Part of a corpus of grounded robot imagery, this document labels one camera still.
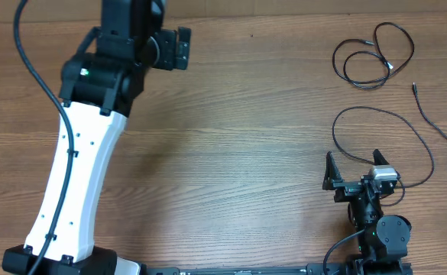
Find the white plastic casing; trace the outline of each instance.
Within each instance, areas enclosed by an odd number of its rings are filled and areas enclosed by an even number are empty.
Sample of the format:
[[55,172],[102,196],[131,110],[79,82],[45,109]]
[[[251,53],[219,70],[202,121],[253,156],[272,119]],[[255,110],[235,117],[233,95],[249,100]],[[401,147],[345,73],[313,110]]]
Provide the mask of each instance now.
[[[92,253],[94,222],[106,168],[116,142],[125,129],[127,118],[117,112],[111,112],[110,116],[100,115],[98,107],[78,102],[72,102],[64,110],[72,125],[74,150],[79,154],[73,160],[69,188],[55,230],[57,238],[51,241],[45,257],[61,260],[63,255],[69,255],[76,263]],[[40,213],[24,244],[25,247],[33,247],[34,255],[38,255],[43,247],[57,207],[65,177],[68,148],[65,124],[60,118],[57,152],[47,190]]]
[[118,257],[115,275],[139,275],[140,271],[141,267],[139,263]]

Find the wood grain surface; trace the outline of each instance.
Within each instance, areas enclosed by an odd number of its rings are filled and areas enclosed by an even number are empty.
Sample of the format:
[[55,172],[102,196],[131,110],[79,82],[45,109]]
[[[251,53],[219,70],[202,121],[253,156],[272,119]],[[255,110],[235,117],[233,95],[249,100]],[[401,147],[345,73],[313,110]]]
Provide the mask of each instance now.
[[[383,88],[354,89],[334,74],[332,51],[346,38],[370,39],[382,21],[410,32],[415,56]],[[52,90],[94,24],[22,25],[24,47]],[[336,150],[332,122],[344,108],[369,105],[405,116],[432,148],[432,179],[385,212],[413,224],[407,262],[416,274],[447,273],[447,141],[424,122],[410,88],[417,83],[424,111],[447,133],[447,13],[195,18],[166,27],[178,25],[193,29],[189,69],[149,73],[109,166],[96,245],[164,267],[322,261],[353,232],[347,205],[322,191],[326,152],[335,152],[347,180],[369,170]],[[0,265],[4,249],[23,244],[33,225],[59,124],[21,63],[11,30],[0,24]],[[399,66],[410,51],[406,38],[390,27],[379,37]],[[339,67],[360,49],[341,49]],[[349,66],[356,79],[384,73],[369,57]],[[338,120],[337,135],[354,154],[382,150],[405,183],[430,170],[425,149],[396,118],[352,111]],[[331,260],[356,250],[347,244]]]
[[[19,0],[0,0],[0,23],[12,22]],[[23,21],[99,20],[102,0],[30,0]],[[447,11],[447,0],[168,0],[175,18]]]

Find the black cable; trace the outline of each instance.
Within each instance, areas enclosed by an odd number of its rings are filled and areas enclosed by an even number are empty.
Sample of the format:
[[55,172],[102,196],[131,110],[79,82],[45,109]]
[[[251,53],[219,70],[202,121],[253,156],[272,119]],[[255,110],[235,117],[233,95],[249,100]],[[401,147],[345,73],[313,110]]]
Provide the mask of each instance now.
[[347,241],[350,241],[351,239],[359,236],[360,234],[364,233],[364,229],[357,231],[356,233],[343,238],[342,240],[338,241],[336,244],[334,244],[329,251],[327,251],[327,254],[325,254],[325,257],[323,258],[323,273],[325,275],[329,275],[329,272],[327,271],[327,261],[329,260],[330,254],[336,249],[338,248],[341,244],[344,244]]
[[350,203],[347,204],[347,218],[348,218],[348,221],[354,225],[354,222],[352,222],[352,218],[351,218],[351,204]]
[[369,203],[371,204],[371,206],[373,207],[373,209],[376,211],[377,215],[379,217],[381,217],[383,215],[383,211],[381,211],[375,204],[373,201],[373,198],[371,197],[371,194],[369,193],[369,189],[366,188],[366,194],[368,194],[368,200]]
[[164,18],[165,15],[165,5],[162,3],[161,0],[152,0],[152,2],[160,9],[160,15],[162,18]]
[[344,148],[342,148],[342,146],[340,146],[340,144],[338,143],[337,137],[335,136],[335,124],[337,123],[337,120],[340,117],[340,115],[342,115],[346,111],[355,110],[355,109],[367,109],[367,110],[373,110],[373,111],[376,111],[376,112],[383,112],[385,114],[389,114],[389,115],[392,115],[392,116],[395,116],[395,117],[401,119],[403,122],[405,122],[408,125],[408,127],[410,127],[410,129],[412,129],[413,133],[415,133],[415,135],[422,142],[423,146],[427,150],[427,153],[429,153],[430,161],[432,163],[432,169],[430,170],[429,175],[424,180],[421,180],[418,183],[411,183],[409,185],[404,185],[402,182],[400,182],[402,188],[412,188],[412,187],[415,187],[415,186],[419,186],[421,184],[424,184],[427,180],[430,179],[430,177],[434,174],[434,170],[436,168],[436,162],[434,161],[434,156],[432,154],[432,151],[430,150],[430,148],[427,145],[427,143],[423,140],[423,137],[420,136],[420,134],[415,130],[415,128],[412,126],[412,124],[409,121],[407,121],[401,115],[395,114],[395,113],[390,112],[390,111],[382,110],[382,109],[379,109],[379,108],[367,107],[367,106],[355,106],[355,107],[346,108],[346,109],[342,110],[341,112],[339,112],[339,114],[335,117],[335,120],[333,121],[333,125],[332,125],[332,138],[333,138],[333,142],[335,143],[335,146],[337,146],[338,150],[340,150],[343,154],[345,154],[346,156],[348,156],[348,157],[350,157],[352,159],[359,160],[361,162],[364,162],[364,163],[367,163],[367,164],[370,164],[370,165],[374,165],[374,161],[366,160],[366,159],[364,159],[362,157],[356,157],[355,155],[350,154],[349,152],[344,150]]
[[62,190],[60,192],[60,197],[58,199],[57,208],[55,209],[55,213],[53,214],[52,223],[50,225],[50,229],[48,230],[48,234],[45,236],[44,245],[41,248],[41,251],[38,254],[36,261],[34,262],[33,267],[28,272],[28,275],[34,275],[34,272],[40,265],[40,262],[43,260],[45,254],[47,253],[48,246],[50,245],[50,242],[52,241],[52,238],[53,238],[53,235],[55,232],[55,228],[58,223],[58,218],[59,218],[60,212],[62,210],[63,201],[65,200],[67,187],[69,185],[70,174],[72,172],[74,144],[73,144],[72,126],[70,125],[70,121],[69,121],[69,118],[67,117],[66,112],[63,110],[62,105],[57,100],[55,95],[51,92],[50,88],[48,88],[47,84],[41,79],[40,75],[38,75],[37,71],[33,68],[33,65],[31,65],[30,60],[26,57],[26,53],[24,52],[23,46],[21,45],[21,38],[19,36],[19,21],[21,18],[21,13],[23,12],[23,9],[27,2],[28,2],[28,0],[21,0],[21,2],[18,5],[18,8],[16,9],[16,13],[15,13],[13,31],[14,31],[14,36],[15,36],[16,48],[18,49],[19,55],[20,55],[21,59],[23,60],[24,65],[28,68],[31,75],[37,80],[38,84],[40,84],[41,88],[45,91],[48,98],[52,101],[52,103],[55,105],[58,112],[60,113],[60,116],[62,117],[63,122],[65,123],[65,127],[67,130],[67,136],[69,139],[67,167],[66,167],[66,172],[65,172],[65,178],[63,179]]
[[[386,57],[384,57],[384,55],[381,53],[381,49],[379,47],[379,43],[377,42],[377,29],[379,29],[380,27],[384,26],[384,25],[390,25],[390,26],[394,26],[395,28],[399,29],[400,31],[402,31],[405,36],[407,36],[408,41],[410,42],[410,46],[412,48],[412,51],[410,53],[410,56],[408,57],[408,59],[403,62],[403,64],[401,64],[398,68],[396,68],[395,70],[391,71],[392,67],[391,64],[387,61]],[[344,41],[342,41],[334,50],[333,55],[332,55],[332,65],[333,65],[333,69],[335,71],[335,73],[337,74],[337,76],[339,76],[340,78],[342,78],[343,80],[351,83],[352,85],[360,88],[360,89],[376,89],[378,87],[381,87],[382,85],[384,85],[386,83],[386,81],[389,80],[389,78],[391,78],[392,76],[394,76],[395,74],[397,74],[398,72],[400,72],[408,63],[409,61],[412,59],[413,54],[415,53],[415,44],[413,42],[412,37],[408,34],[408,32],[403,29],[401,26],[399,26],[398,24],[395,23],[391,23],[391,22],[383,22],[381,24],[379,24],[378,26],[376,26],[376,28],[374,29],[374,33],[373,33],[373,41],[367,41],[364,39],[346,39]],[[335,65],[335,55],[337,54],[337,51],[340,47],[342,47],[344,44],[346,43],[361,43],[364,45],[368,45],[368,46],[375,46],[376,47],[376,51],[372,52],[372,51],[368,51],[368,50],[360,50],[357,51],[355,53],[352,53],[351,55],[349,55],[347,57],[347,59],[344,62],[344,74],[342,75],[338,70],[337,70],[337,66]],[[373,79],[373,80],[368,80],[368,81],[357,81],[357,80],[353,80],[351,78],[348,77],[347,75],[347,70],[346,70],[346,65],[349,59],[351,59],[351,57],[357,55],[357,54],[370,54],[376,58],[379,59],[379,61],[381,61],[381,63],[387,68],[387,74],[386,76],[380,77],[378,79]],[[374,84],[372,86],[365,86],[364,84]]]
[[427,116],[425,115],[425,113],[423,112],[422,107],[420,106],[419,92],[418,92],[418,90],[416,89],[416,84],[415,84],[415,83],[412,85],[412,90],[413,90],[413,94],[415,95],[416,105],[419,106],[420,114],[423,116],[423,118],[425,119],[425,121],[427,121],[427,123],[429,123],[430,125],[432,125],[432,127],[434,127],[434,128],[435,128],[435,129],[442,135],[442,137],[445,138],[445,139],[447,140],[447,134],[444,134],[444,132],[443,132],[439,127],[437,127],[437,125],[435,125],[433,122],[431,122],[431,121],[427,118]]
[[400,183],[401,189],[402,189],[401,197],[396,202],[393,202],[391,204],[381,204],[381,206],[383,206],[383,207],[395,206],[395,205],[399,204],[405,198],[405,193],[407,192],[407,190],[405,189],[405,185],[403,184],[402,180],[398,180],[398,182]]
[[93,27],[91,31],[84,37],[83,42],[77,47],[77,53],[85,53],[91,43],[99,36],[101,33],[100,27]]

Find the green led light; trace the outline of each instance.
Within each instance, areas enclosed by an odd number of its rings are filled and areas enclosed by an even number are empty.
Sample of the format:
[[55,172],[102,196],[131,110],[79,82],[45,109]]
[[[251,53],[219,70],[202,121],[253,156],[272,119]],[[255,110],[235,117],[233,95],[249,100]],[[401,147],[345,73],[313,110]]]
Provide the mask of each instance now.
[[80,75],[81,76],[88,76],[89,75],[89,71],[87,69],[82,68],[80,70]]

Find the black cable loop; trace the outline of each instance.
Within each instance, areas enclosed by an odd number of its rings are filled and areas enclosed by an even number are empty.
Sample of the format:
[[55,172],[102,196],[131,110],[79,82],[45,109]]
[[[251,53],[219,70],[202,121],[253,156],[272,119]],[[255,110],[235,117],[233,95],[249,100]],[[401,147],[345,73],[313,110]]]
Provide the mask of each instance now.
[[367,160],[367,159],[364,159],[362,157],[357,157],[357,156],[355,156],[353,154],[350,154],[348,151],[346,151],[338,143],[337,137],[335,136],[335,125],[337,124],[338,118],[343,113],[345,113],[346,111],[355,110],[355,109],[367,109],[367,110],[373,110],[373,111],[376,111],[376,112],[383,112],[385,114],[392,115],[392,116],[395,116],[395,117],[401,119],[403,122],[405,122],[405,124],[407,124],[410,127],[410,129],[412,129],[413,133],[415,133],[415,135],[420,139],[420,141],[422,142],[423,146],[427,150],[427,153],[429,154],[430,161],[431,161],[431,164],[432,164],[432,169],[430,170],[429,175],[424,180],[421,180],[418,183],[411,183],[409,185],[404,185],[403,182],[400,182],[401,188],[405,188],[406,189],[406,188],[412,188],[412,187],[415,187],[415,186],[419,186],[419,185],[424,184],[427,180],[430,179],[430,177],[434,174],[434,171],[435,171],[435,168],[436,168],[436,162],[434,161],[434,156],[432,154],[432,151],[430,150],[429,146],[427,145],[427,143],[425,142],[423,137],[420,136],[420,134],[416,131],[416,129],[412,126],[412,124],[409,121],[407,121],[401,115],[398,115],[398,114],[390,112],[390,111],[382,110],[382,109],[379,109],[379,108],[367,107],[367,106],[355,106],[355,107],[346,108],[346,109],[342,110],[341,112],[339,112],[339,114],[335,117],[335,120],[333,121],[333,125],[332,125],[332,138],[333,138],[333,141],[335,143],[335,146],[338,148],[339,151],[341,151],[343,154],[345,154],[346,156],[348,156],[348,157],[350,157],[352,159],[359,160],[361,162],[364,162],[364,163],[367,163],[367,164],[370,164],[370,165],[374,165],[374,161],[372,161],[372,160]]
[[[410,46],[412,48],[412,51],[410,53],[410,56],[407,58],[407,60],[405,60],[405,62],[403,62],[403,64],[401,64],[399,67],[397,67],[395,70],[391,71],[392,67],[390,67],[390,63],[387,61],[386,57],[382,54],[381,52],[381,48],[379,47],[379,43],[377,42],[377,30],[385,25],[390,25],[390,26],[394,26],[395,28],[399,29],[400,31],[402,31],[405,36],[407,37],[408,41],[410,42]],[[376,89],[381,87],[382,85],[384,85],[386,83],[386,81],[389,80],[389,78],[391,78],[392,76],[394,76],[395,74],[397,74],[398,72],[400,72],[408,63],[409,61],[412,59],[413,54],[415,53],[415,44],[413,42],[412,37],[408,34],[408,32],[402,28],[400,25],[395,24],[395,23],[391,23],[391,22],[383,22],[381,24],[379,24],[378,26],[376,26],[376,28],[374,29],[374,33],[373,33],[373,41],[368,41],[368,40],[364,40],[364,39],[346,39],[344,41],[342,41],[340,44],[338,44],[338,46],[335,48],[333,55],[332,55],[332,65],[333,65],[333,69],[335,71],[335,73],[337,74],[337,76],[339,76],[340,78],[342,78],[343,80],[351,83],[352,85],[358,87],[359,89]],[[337,51],[340,47],[342,47],[344,44],[346,43],[361,43],[364,45],[368,45],[368,46],[375,46],[376,47],[376,53],[372,52],[372,51],[368,51],[368,50],[360,50],[357,52],[354,52],[353,54],[349,55],[347,57],[347,59],[344,62],[344,67],[343,67],[343,75],[337,70],[337,66],[335,64],[335,55],[337,54]],[[348,60],[357,55],[357,54],[369,54],[372,55],[376,58],[379,59],[379,61],[381,61],[381,63],[387,68],[387,75],[386,76],[382,76],[378,79],[373,79],[373,80],[368,80],[368,81],[357,81],[357,80],[353,80],[350,77],[348,77],[347,75],[347,71],[346,71],[346,63],[348,62]],[[365,86],[364,84],[373,84],[373,83],[377,83],[375,85],[372,86]]]

